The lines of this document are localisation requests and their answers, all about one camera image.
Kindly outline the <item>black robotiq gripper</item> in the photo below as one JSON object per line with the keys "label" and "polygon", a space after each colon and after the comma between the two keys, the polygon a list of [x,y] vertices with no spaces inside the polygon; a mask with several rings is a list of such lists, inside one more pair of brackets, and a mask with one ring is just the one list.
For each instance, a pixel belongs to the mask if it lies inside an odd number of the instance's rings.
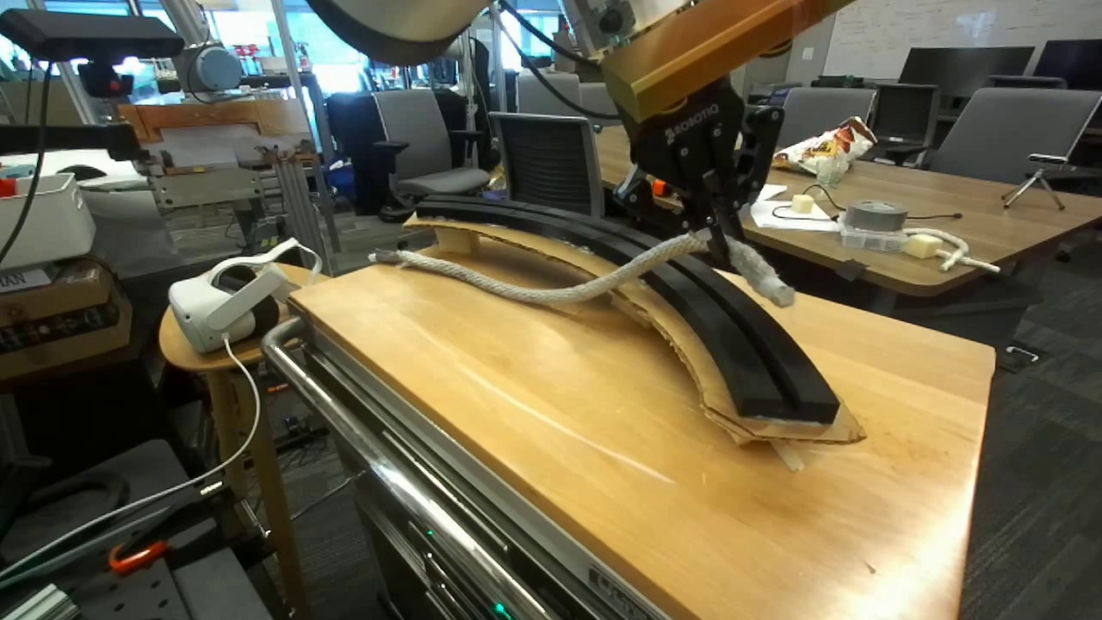
{"label": "black robotiq gripper", "polygon": [[706,229],[710,262],[733,270],[726,236],[740,236],[740,209],[769,178],[783,116],[778,105],[744,105],[729,82],[713,82],[676,112],[630,120],[625,209],[654,236]]}

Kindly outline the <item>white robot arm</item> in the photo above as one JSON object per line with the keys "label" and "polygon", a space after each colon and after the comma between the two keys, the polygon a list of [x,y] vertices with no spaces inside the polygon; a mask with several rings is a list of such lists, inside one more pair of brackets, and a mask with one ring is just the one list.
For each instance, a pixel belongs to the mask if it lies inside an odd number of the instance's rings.
{"label": "white robot arm", "polygon": [[[507,0],[306,0],[350,50],[388,67],[441,60]],[[733,262],[737,209],[769,176],[773,112],[751,112],[729,73],[793,39],[817,0],[561,0],[569,57],[591,67],[630,163],[683,198],[683,229]]]}

